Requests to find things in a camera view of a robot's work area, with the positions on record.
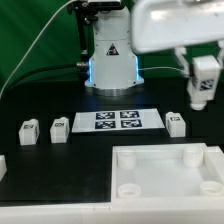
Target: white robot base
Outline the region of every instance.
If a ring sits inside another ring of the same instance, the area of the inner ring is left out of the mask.
[[[89,60],[88,92],[104,96],[127,95],[144,83],[138,58],[131,50],[127,8],[99,12],[93,24],[95,51]]]

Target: blue led light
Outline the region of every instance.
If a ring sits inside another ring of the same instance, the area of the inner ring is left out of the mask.
[[[136,60],[136,79],[139,81],[141,77],[139,75],[138,57],[136,57],[135,60]]]
[[[92,60],[89,59],[89,83],[92,83]]]

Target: white cable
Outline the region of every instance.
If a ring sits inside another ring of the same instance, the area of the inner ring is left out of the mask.
[[[19,64],[16,66],[16,68],[13,70],[13,72],[10,74],[10,76],[8,77],[8,79],[5,81],[1,92],[0,92],[0,100],[2,98],[3,92],[6,88],[6,86],[8,85],[9,81],[12,79],[13,75],[18,71],[18,69],[20,68],[20,66],[23,64],[23,62],[26,60],[27,56],[29,55],[29,53],[32,51],[33,47],[35,46],[35,44],[37,43],[37,41],[40,39],[40,37],[42,36],[42,34],[45,32],[45,30],[48,28],[48,26],[51,24],[51,22],[54,20],[54,18],[69,4],[73,3],[73,2],[77,2],[79,0],[71,0],[69,2],[67,2],[66,4],[64,4],[61,8],[59,8],[54,15],[51,17],[51,19],[47,22],[47,24],[44,26],[44,28],[41,30],[41,32],[39,33],[39,35],[36,37],[36,39],[34,40],[34,42],[31,44],[30,48],[28,49],[28,51],[26,52],[26,54],[23,56],[23,58],[21,59],[21,61],[19,62]]]
[[[141,68],[139,71],[147,71],[147,70],[156,70],[156,69],[171,69],[171,70],[176,70],[179,72],[183,72],[183,70],[178,69],[178,68],[173,68],[173,67],[151,67],[151,68]]]

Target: label sticker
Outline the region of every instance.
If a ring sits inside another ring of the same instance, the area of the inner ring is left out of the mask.
[[[170,120],[171,121],[180,121],[180,118],[179,117],[171,117]]]
[[[114,112],[96,113],[96,120],[115,119]]]
[[[121,118],[137,118],[139,117],[138,111],[122,111],[120,112]]]
[[[113,129],[116,128],[115,121],[98,121],[95,123],[95,129]]]
[[[194,88],[197,89],[198,79],[195,75],[192,77],[192,84],[193,84]]]
[[[24,125],[23,129],[32,129],[34,127],[33,124],[29,124],[29,125]]]
[[[214,83],[215,83],[215,80],[213,79],[202,81],[200,91],[211,90],[213,88]]]
[[[64,127],[65,123],[55,123],[55,127],[60,128],[60,127]]]
[[[114,46],[114,44],[111,45],[110,49],[107,52],[107,56],[114,56],[114,55],[119,55],[116,47]]]
[[[142,127],[141,120],[124,120],[121,121],[122,128],[140,128]]]

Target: wire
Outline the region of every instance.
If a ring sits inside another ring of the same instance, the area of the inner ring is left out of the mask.
[[[46,71],[54,71],[54,70],[61,70],[61,69],[65,69],[65,68],[76,68],[77,66],[74,64],[68,64],[68,65],[57,65],[57,66],[51,66],[51,67],[45,67],[45,68],[39,68],[39,69],[35,69],[33,71],[30,71],[22,76],[20,76],[19,78],[15,79],[10,86],[8,86],[8,90],[17,86],[17,83],[19,83],[20,81],[26,79],[27,77],[30,77],[32,75],[36,75],[38,73],[41,72],[46,72]]]
[[[45,78],[36,79],[36,80],[29,81],[29,82],[13,85],[8,90],[12,90],[17,86],[27,84],[27,83],[40,82],[40,81],[43,81],[43,80],[55,79],[55,78],[60,78],[60,77],[70,76],[70,75],[84,75],[84,74],[86,74],[86,72],[70,72],[70,73],[63,74],[63,75],[48,76],[48,77],[45,77]]]
[[[176,70],[179,72],[183,72],[183,70],[174,68],[174,67],[151,67],[151,68],[141,68],[139,71],[147,71],[147,70],[156,70],[156,69],[170,69],[170,70]]]
[[[47,22],[47,24],[44,26],[44,28],[40,31],[40,33],[38,34],[38,36],[36,37],[36,39],[34,40],[34,42],[31,44],[30,48],[27,50],[27,52],[25,53],[25,55],[23,56],[23,58],[21,59],[21,61],[19,62],[19,64],[16,66],[16,68],[13,70],[13,72],[10,74],[10,76],[8,77],[8,79],[5,81],[1,92],[0,92],[0,100],[2,98],[3,92],[6,88],[6,86],[8,85],[9,81],[12,79],[13,75],[18,71],[18,69],[20,68],[20,66],[23,64],[23,62],[26,60],[27,56],[29,55],[29,53],[32,51],[33,47],[35,46],[35,44],[37,43],[37,41],[40,39],[40,37],[42,36],[42,34],[45,32],[45,30],[48,28],[48,26],[51,24],[51,22],[54,20],[54,18],[69,4],[73,3],[73,2],[77,2],[78,0],[71,0],[69,2],[67,2],[66,4],[64,4],[63,6],[61,6],[61,8],[59,8],[54,15],[50,18],[50,20]]]

